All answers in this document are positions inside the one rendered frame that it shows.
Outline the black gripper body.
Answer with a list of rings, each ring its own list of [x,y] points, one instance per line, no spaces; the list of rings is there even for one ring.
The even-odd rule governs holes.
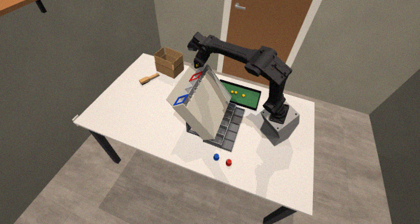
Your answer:
[[[201,64],[202,66],[204,66],[204,64],[206,63],[206,61],[208,60],[209,57],[210,57],[210,54],[207,55],[207,54],[204,53],[204,55],[202,56],[202,59],[198,59],[197,57],[195,57],[194,60],[196,62],[198,62],[199,64]]]

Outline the brown cardboard box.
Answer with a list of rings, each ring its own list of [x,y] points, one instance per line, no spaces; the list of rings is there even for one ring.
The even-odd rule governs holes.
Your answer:
[[[183,54],[168,47],[165,48],[166,54],[164,54],[164,47],[154,53],[156,71],[175,79],[184,70]]]

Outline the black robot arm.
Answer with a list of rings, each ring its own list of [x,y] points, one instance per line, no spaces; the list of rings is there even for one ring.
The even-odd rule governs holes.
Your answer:
[[[199,32],[196,32],[187,47],[191,51],[199,50],[196,54],[198,59],[202,59],[204,53],[207,55],[219,53],[245,63],[244,67],[248,73],[257,77],[261,75],[269,80],[269,95],[267,101],[263,104],[263,108],[271,113],[270,121],[284,124],[289,105],[284,104],[286,99],[283,91],[292,69],[277,57],[277,52],[274,49],[266,46],[261,46],[259,50],[247,49],[221,41],[213,35],[204,37]]]

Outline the green tray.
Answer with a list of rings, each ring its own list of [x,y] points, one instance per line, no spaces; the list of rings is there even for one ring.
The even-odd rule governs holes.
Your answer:
[[[252,109],[254,111],[257,110],[261,91],[221,79],[220,81],[228,93],[230,93],[231,103]],[[233,93],[231,93],[231,91],[233,91]],[[237,91],[237,94],[235,94],[235,91]],[[245,94],[245,97],[242,97],[243,94]]]

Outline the grey slanted cover panel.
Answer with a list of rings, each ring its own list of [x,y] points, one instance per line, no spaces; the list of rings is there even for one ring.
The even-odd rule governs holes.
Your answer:
[[[201,71],[199,78],[189,82]],[[178,97],[187,94],[184,103],[174,105]],[[166,101],[203,142],[232,152],[245,109],[237,107],[230,99],[231,95],[209,64],[196,69],[192,62]]]

